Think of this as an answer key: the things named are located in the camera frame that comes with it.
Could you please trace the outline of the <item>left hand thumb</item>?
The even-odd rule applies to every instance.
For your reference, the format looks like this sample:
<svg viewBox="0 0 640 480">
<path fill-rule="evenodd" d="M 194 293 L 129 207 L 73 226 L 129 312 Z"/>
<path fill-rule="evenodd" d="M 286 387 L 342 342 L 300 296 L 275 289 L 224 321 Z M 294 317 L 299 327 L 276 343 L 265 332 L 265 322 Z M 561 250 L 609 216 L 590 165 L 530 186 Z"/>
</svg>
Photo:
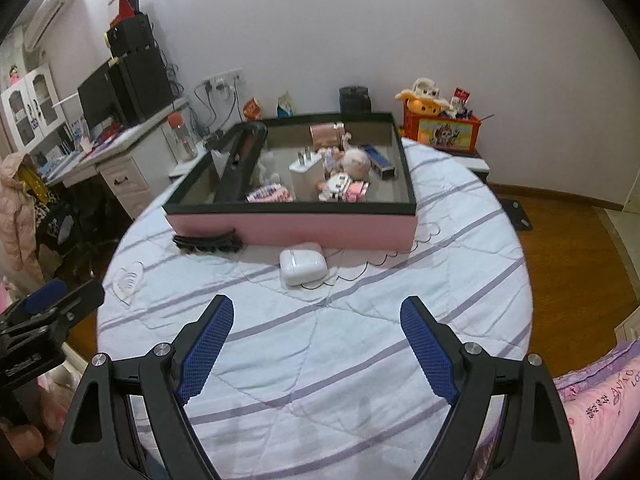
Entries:
<svg viewBox="0 0 640 480">
<path fill-rule="evenodd" d="M 1 431 L 9 440 L 14 452 L 21 460 L 38 456 L 44 449 L 44 440 L 39 429 L 32 425 L 10 427 L 1 425 Z"/>
</svg>

